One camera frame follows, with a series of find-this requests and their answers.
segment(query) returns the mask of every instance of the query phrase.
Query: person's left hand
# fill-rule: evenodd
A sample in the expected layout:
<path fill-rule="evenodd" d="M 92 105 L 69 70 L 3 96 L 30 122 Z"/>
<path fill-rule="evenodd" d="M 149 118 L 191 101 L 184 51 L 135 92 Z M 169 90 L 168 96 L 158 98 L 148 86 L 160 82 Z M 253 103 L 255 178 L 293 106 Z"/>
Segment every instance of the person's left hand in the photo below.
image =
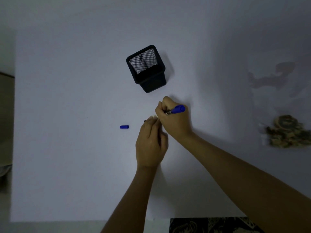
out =
<path fill-rule="evenodd" d="M 168 149 L 168 137 L 161 131 L 161 122 L 157 117 L 147 119 L 136 141 L 136 159 L 138 168 L 157 168 Z"/>

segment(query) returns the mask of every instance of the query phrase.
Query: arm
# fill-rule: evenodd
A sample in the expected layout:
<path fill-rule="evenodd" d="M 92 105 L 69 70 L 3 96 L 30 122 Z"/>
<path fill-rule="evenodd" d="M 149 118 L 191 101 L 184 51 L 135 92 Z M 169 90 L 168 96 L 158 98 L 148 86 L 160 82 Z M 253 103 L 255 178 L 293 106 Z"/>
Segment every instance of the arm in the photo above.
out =
<path fill-rule="evenodd" d="M 201 139 L 187 110 L 166 116 L 177 105 L 169 97 L 156 113 L 166 131 L 208 170 L 229 198 L 265 232 L 311 232 L 311 200 L 282 181 Z"/>
<path fill-rule="evenodd" d="M 160 120 L 149 118 L 142 125 L 136 142 L 135 177 L 104 226 L 102 233 L 143 232 L 148 199 L 158 165 L 168 148 L 168 139 L 160 132 Z"/>

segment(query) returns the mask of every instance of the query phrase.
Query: forearm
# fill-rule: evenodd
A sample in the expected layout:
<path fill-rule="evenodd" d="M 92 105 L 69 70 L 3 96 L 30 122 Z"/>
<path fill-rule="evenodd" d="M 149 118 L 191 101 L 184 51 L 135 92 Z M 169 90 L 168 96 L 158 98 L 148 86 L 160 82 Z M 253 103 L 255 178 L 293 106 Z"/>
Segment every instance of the forearm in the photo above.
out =
<path fill-rule="evenodd" d="M 138 168 L 127 192 L 102 233 L 143 232 L 148 199 L 156 168 Z"/>
<path fill-rule="evenodd" d="M 195 134 L 179 142 L 204 165 L 230 199 L 265 232 L 310 231 L 310 199 Z"/>

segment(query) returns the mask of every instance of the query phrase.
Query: black container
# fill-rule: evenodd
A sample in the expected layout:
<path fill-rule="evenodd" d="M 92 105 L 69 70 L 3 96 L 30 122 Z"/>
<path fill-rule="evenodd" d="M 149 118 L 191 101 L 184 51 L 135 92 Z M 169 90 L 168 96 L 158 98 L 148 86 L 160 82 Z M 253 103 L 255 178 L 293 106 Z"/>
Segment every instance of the black container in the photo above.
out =
<path fill-rule="evenodd" d="M 149 93 L 166 84 L 165 66 L 153 45 L 136 52 L 126 58 L 126 62 L 134 81 Z"/>

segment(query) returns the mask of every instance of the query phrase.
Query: blue pen cap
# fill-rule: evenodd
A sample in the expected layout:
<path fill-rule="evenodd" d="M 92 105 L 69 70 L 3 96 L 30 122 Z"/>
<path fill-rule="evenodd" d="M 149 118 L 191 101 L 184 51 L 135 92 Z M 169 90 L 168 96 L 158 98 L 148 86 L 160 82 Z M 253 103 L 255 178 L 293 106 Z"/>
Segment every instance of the blue pen cap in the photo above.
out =
<path fill-rule="evenodd" d="M 184 105 L 177 105 L 177 106 L 175 106 L 174 109 L 171 110 L 171 113 L 172 114 L 178 114 L 178 113 L 184 112 L 185 110 L 186 110 L 186 108 Z"/>

